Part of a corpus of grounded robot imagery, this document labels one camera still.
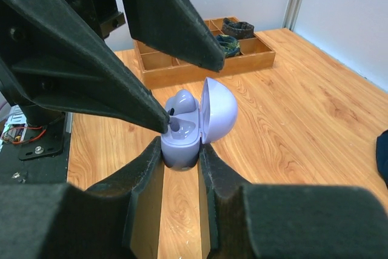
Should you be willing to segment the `lavender earbud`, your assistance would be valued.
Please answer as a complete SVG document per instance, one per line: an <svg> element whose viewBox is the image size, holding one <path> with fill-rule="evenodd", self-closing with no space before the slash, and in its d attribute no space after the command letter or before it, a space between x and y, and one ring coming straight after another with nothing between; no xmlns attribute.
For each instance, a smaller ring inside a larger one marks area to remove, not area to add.
<svg viewBox="0 0 388 259"><path fill-rule="evenodd" d="M196 99L186 89L182 89L166 102L166 111L171 116L191 113L197 109Z"/></svg>

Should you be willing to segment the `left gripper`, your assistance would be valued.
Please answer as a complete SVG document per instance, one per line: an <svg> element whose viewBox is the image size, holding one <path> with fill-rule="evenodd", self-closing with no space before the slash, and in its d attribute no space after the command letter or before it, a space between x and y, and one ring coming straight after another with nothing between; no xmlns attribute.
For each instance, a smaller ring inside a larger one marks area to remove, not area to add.
<svg viewBox="0 0 388 259"><path fill-rule="evenodd" d="M132 39L200 65L224 52L190 0L122 0ZM125 24L116 0L1 0L1 81L13 103L121 119L155 132L169 116L102 39Z"/></svg>

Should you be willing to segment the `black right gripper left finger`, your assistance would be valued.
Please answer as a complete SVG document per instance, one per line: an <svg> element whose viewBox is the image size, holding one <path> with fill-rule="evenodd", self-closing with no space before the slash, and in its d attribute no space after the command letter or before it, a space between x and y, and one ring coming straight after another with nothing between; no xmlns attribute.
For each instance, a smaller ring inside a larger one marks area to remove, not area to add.
<svg viewBox="0 0 388 259"><path fill-rule="evenodd" d="M69 183L1 186L2 258L156 258L161 139L86 190Z"/></svg>

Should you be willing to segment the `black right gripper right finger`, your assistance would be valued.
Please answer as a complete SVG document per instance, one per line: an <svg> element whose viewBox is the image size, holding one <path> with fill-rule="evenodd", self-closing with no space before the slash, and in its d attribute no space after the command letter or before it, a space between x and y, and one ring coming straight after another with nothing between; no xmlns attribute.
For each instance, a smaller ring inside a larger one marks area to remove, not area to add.
<svg viewBox="0 0 388 259"><path fill-rule="evenodd" d="M203 258L386 258L387 214L366 189L253 184L199 151Z"/></svg>

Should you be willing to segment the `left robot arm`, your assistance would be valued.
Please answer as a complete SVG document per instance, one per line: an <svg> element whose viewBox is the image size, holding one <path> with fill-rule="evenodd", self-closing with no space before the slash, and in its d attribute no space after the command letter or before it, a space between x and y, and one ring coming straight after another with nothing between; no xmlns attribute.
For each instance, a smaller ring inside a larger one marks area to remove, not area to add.
<svg viewBox="0 0 388 259"><path fill-rule="evenodd" d="M1 92L32 126L65 112L167 131L168 113L105 43L126 22L133 39L220 71L224 55L190 0L1 0Z"/></svg>

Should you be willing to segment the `lavender earbud case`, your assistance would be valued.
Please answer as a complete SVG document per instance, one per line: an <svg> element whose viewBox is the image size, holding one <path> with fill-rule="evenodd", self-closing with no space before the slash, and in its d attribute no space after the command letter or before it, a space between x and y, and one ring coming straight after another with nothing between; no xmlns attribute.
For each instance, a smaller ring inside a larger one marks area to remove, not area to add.
<svg viewBox="0 0 388 259"><path fill-rule="evenodd" d="M196 99L196 104L194 112L169 115L168 131L161 135L161 152L164 164L170 169L193 168L200 146L223 138L236 123L238 105L235 96L212 78L204 80L201 99Z"/></svg>

